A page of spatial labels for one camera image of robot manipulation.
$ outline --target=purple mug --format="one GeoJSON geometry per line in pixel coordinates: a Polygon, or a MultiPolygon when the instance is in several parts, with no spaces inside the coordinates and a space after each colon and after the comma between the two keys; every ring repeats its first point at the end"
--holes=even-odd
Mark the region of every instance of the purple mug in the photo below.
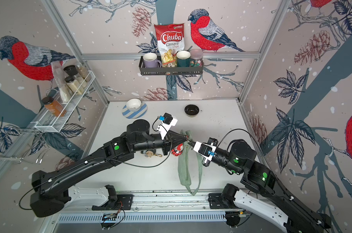
{"type": "Polygon", "coordinates": [[[161,67],[162,62],[158,60],[158,56],[155,53],[146,53],[143,56],[143,62],[146,68],[161,67]]]}

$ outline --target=tabletop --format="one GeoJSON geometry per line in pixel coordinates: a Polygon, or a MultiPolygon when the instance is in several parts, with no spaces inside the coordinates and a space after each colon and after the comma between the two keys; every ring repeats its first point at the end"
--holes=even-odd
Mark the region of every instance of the tabletop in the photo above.
{"type": "MultiPolygon", "coordinates": [[[[126,131],[127,125],[136,119],[125,118],[121,110],[126,102],[110,102],[98,133],[94,139],[90,153],[99,149],[105,142],[120,136],[126,131]]],[[[170,130],[179,133],[183,130],[191,130],[194,141],[207,142],[209,137],[219,141],[226,133],[235,128],[247,130],[244,120],[235,100],[187,100],[187,101],[146,101],[148,110],[139,119],[147,120],[150,125],[154,120],[164,113],[174,115],[178,122],[170,130]],[[184,108],[189,104],[199,107],[199,114],[189,117],[184,108]]],[[[225,149],[230,141],[244,139],[254,149],[250,136],[242,131],[236,130],[230,133],[220,147],[225,149]]],[[[166,158],[145,157],[140,152],[135,153],[134,159],[127,163],[152,166],[160,163],[166,158]]],[[[127,164],[96,173],[89,178],[79,182],[81,188],[101,188],[107,184],[114,185],[117,191],[142,191],[142,190],[185,190],[178,178],[178,157],[170,154],[167,161],[154,168],[138,168],[127,164]]],[[[193,190],[198,185],[198,164],[194,151],[189,151],[189,172],[192,180],[190,188],[193,190]]],[[[222,167],[211,163],[203,167],[202,182],[200,189],[223,189],[227,183],[239,188],[244,185],[240,183],[242,175],[229,175],[222,167]]]]}

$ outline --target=black lid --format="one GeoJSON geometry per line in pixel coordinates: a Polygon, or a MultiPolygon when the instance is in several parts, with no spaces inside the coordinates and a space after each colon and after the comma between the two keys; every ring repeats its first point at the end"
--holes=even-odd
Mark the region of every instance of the black lid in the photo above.
{"type": "Polygon", "coordinates": [[[66,66],[65,68],[63,68],[63,70],[69,75],[69,76],[74,76],[77,75],[77,69],[76,66],[71,65],[71,66],[66,66]]]}
{"type": "Polygon", "coordinates": [[[41,101],[43,102],[43,104],[51,104],[54,101],[54,99],[51,96],[47,96],[43,98],[41,101]]]}
{"type": "Polygon", "coordinates": [[[73,76],[68,76],[64,79],[66,82],[72,82],[75,80],[75,78],[73,76]]]}
{"type": "Polygon", "coordinates": [[[189,104],[185,107],[185,113],[189,116],[195,116],[199,113],[199,108],[196,105],[189,104]]]}

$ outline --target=snack pack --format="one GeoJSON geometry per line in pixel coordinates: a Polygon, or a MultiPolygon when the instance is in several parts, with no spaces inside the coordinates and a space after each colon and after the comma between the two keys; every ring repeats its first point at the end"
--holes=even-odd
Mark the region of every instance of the snack pack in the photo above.
{"type": "Polygon", "coordinates": [[[163,67],[175,67],[176,53],[184,50],[184,24],[154,25],[163,67]]]}

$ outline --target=blue and white striped plate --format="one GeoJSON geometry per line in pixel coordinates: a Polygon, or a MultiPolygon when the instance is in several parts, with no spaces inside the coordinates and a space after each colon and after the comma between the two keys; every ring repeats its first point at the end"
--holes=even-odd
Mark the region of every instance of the blue and white striped plate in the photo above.
{"type": "Polygon", "coordinates": [[[138,111],[129,111],[129,109],[127,108],[127,105],[125,105],[121,110],[121,113],[125,118],[136,119],[143,116],[147,110],[148,110],[148,106],[145,104],[145,102],[142,102],[141,107],[138,111]]]}

